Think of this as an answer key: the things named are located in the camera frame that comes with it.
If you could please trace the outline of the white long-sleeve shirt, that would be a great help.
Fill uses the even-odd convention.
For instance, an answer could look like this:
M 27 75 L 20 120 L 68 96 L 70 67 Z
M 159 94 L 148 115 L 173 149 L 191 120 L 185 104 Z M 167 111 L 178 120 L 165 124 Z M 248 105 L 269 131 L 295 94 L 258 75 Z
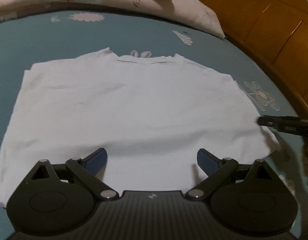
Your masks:
M 251 164 L 279 148 L 230 75 L 181 55 L 118 56 L 109 49 L 34 64 L 0 149 L 0 206 L 40 159 L 53 164 L 104 148 L 116 191 L 187 191 L 205 175 L 196 154 Z

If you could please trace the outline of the wooden headboard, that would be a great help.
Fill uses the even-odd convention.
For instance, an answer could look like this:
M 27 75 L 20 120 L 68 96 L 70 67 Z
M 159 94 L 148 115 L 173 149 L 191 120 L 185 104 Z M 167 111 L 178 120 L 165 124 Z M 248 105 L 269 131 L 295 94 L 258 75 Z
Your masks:
M 245 52 L 308 118 L 308 1 L 199 0 L 219 18 L 230 42 Z

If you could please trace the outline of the pink floral folded quilt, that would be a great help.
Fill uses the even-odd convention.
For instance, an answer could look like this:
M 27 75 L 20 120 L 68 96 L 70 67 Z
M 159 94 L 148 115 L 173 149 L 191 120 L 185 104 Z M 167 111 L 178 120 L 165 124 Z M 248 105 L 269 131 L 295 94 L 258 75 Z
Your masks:
M 0 21 L 74 7 L 116 8 L 149 14 L 225 38 L 216 13 L 199 0 L 0 0 Z

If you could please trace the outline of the teal floral bed sheet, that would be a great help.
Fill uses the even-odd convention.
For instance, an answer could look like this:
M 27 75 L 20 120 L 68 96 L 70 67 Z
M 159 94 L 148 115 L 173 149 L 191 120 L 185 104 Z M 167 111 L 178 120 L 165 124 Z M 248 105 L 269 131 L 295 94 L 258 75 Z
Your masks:
M 0 23 L 0 149 L 25 71 L 36 63 L 75 59 L 103 49 L 118 56 L 137 58 L 181 55 L 230 75 L 253 103 L 258 117 L 295 115 L 285 96 L 260 66 L 226 39 L 154 18 L 66 10 Z M 118 199 L 101 202 L 89 220 L 66 233 L 30 236 L 13 229 L 11 239 L 299 239 L 308 220 L 303 141 L 296 135 L 260 127 L 269 129 L 279 143 L 277 150 L 262 159 L 298 204 L 297 217 L 288 232 L 271 237 L 249 237 L 219 224 L 204 203 L 185 196 L 208 177 L 196 162 L 205 177 L 187 191 L 118 192 L 103 181 L 105 166 L 96 177 L 114 189 L 119 194 Z M 11 223 L 7 204 L 0 207 L 0 223 Z

